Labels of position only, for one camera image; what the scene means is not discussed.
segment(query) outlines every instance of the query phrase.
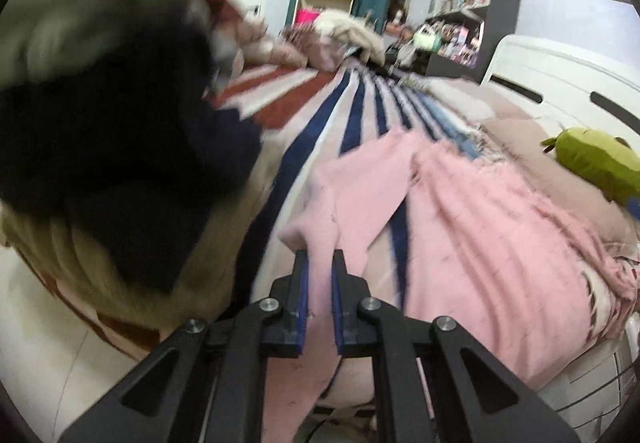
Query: white headboard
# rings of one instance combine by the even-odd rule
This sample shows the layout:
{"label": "white headboard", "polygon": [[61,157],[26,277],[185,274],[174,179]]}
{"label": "white headboard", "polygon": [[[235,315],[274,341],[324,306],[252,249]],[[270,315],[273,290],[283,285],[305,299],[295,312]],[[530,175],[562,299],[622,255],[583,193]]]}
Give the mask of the white headboard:
{"label": "white headboard", "polygon": [[534,118],[603,130],[640,153],[640,71],[620,62],[551,40],[509,35],[496,48],[486,84]]}

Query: metal screw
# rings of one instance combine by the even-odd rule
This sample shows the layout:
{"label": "metal screw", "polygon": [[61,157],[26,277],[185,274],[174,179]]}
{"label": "metal screw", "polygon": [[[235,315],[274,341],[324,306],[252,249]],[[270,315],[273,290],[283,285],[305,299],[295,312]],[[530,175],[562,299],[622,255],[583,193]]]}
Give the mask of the metal screw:
{"label": "metal screw", "polygon": [[360,305],[365,311],[375,311],[382,307],[382,302],[375,297],[367,297],[362,299]]}
{"label": "metal screw", "polygon": [[202,333],[204,328],[207,326],[204,320],[200,320],[198,318],[192,318],[187,320],[184,325],[184,330],[187,331],[190,335],[197,335],[198,333]]}
{"label": "metal screw", "polygon": [[267,297],[260,300],[260,309],[266,313],[276,311],[280,307],[280,302],[277,299]]}
{"label": "metal screw", "polygon": [[436,318],[436,325],[442,331],[453,331],[458,324],[451,317],[438,317]]}

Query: green plush toy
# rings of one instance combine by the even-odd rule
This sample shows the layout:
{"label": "green plush toy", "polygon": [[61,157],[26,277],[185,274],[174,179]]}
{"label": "green plush toy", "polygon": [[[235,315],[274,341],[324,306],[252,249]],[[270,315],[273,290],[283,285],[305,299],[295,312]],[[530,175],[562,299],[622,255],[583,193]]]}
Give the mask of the green plush toy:
{"label": "green plush toy", "polygon": [[561,165],[598,187],[609,201],[628,206],[640,198],[640,156],[622,138],[573,127],[541,145],[548,147],[545,152],[555,148]]}

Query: pink garment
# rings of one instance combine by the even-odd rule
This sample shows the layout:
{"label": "pink garment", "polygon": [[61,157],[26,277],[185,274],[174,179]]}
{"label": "pink garment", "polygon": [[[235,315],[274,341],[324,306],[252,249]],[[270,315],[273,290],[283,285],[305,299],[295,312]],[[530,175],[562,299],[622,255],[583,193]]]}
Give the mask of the pink garment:
{"label": "pink garment", "polygon": [[[407,315],[426,321],[452,315],[532,387],[574,359],[590,329],[586,282],[572,246],[617,293],[620,311],[635,304],[633,277],[589,227],[529,190],[512,166],[470,162],[446,142],[392,130],[322,166],[311,190],[304,213],[281,236],[291,249],[308,249],[309,315],[302,357],[268,364],[267,443],[293,439],[337,368],[334,249],[344,250],[350,273],[362,275],[367,248],[404,198]],[[371,380],[370,367],[361,369],[358,381]]]}

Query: pink box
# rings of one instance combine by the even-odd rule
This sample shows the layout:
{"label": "pink box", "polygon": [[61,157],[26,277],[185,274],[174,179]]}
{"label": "pink box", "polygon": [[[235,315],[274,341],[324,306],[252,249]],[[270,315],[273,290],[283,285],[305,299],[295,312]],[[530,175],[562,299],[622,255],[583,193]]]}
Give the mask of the pink box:
{"label": "pink box", "polygon": [[296,13],[296,25],[311,24],[320,16],[320,12],[315,9],[299,9]]}

